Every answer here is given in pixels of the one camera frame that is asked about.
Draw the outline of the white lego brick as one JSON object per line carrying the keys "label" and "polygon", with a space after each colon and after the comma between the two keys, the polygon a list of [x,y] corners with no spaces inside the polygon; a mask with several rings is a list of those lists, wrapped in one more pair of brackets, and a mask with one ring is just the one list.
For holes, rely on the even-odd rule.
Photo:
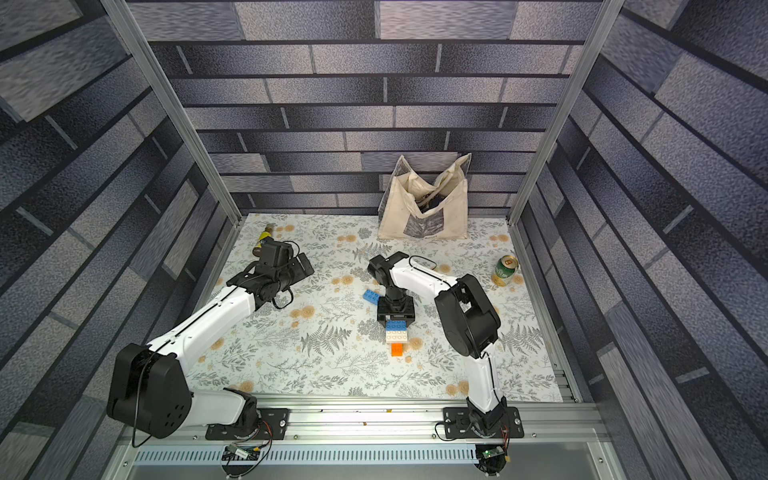
{"label": "white lego brick", "polygon": [[408,342],[408,333],[406,330],[386,330],[385,342],[387,344],[405,344]]}

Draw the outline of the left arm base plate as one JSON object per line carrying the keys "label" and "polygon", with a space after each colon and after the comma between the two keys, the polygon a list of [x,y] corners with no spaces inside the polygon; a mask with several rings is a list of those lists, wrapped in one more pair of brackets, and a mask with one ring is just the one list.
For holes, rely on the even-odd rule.
{"label": "left arm base plate", "polygon": [[209,425],[205,439],[230,442],[283,440],[290,413],[290,409],[284,408],[253,408],[243,413],[234,424]]}

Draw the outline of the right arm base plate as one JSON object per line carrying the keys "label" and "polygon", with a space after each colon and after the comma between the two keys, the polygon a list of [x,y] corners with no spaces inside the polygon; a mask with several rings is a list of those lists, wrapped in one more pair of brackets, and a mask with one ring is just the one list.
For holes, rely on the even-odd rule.
{"label": "right arm base plate", "polygon": [[518,409],[503,405],[488,413],[469,407],[446,407],[438,431],[447,440],[520,439],[525,435]]}

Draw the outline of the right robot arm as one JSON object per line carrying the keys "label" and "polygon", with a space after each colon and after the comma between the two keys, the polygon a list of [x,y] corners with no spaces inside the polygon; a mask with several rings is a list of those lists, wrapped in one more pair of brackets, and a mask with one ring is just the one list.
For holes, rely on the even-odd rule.
{"label": "right robot arm", "polygon": [[387,331],[405,331],[415,321],[414,298],[433,302],[446,340],[465,358],[471,417],[480,428],[490,429],[506,408],[494,360],[500,317],[474,276],[441,274],[422,260],[396,252],[369,261],[369,275],[385,288],[377,300],[377,320]]}

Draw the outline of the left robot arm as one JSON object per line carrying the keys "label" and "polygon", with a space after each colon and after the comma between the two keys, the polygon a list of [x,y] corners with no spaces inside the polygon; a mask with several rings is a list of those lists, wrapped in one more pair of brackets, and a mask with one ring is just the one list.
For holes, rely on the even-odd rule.
{"label": "left robot arm", "polygon": [[188,426],[207,427],[209,440],[248,440],[263,432],[255,396],[231,388],[194,390],[188,377],[234,325],[313,272],[303,253],[264,253],[178,326],[146,345],[128,344],[115,359],[107,416],[158,439]]}

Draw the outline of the blue lego brick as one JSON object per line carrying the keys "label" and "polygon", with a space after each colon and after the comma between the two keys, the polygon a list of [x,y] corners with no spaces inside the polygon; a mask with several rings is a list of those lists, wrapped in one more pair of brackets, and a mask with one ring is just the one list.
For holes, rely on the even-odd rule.
{"label": "blue lego brick", "polygon": [[370,289],[366,290],[363,294],[363,299],[373,305],[377,305],[379,303],[380,298],[381,298],[380,294]]}
{"label": "blue lego brick", "polygon": [[405,332],[407,330],[407,322],[404,320],[387,320],[385,322],[385,330],[387,332]]}

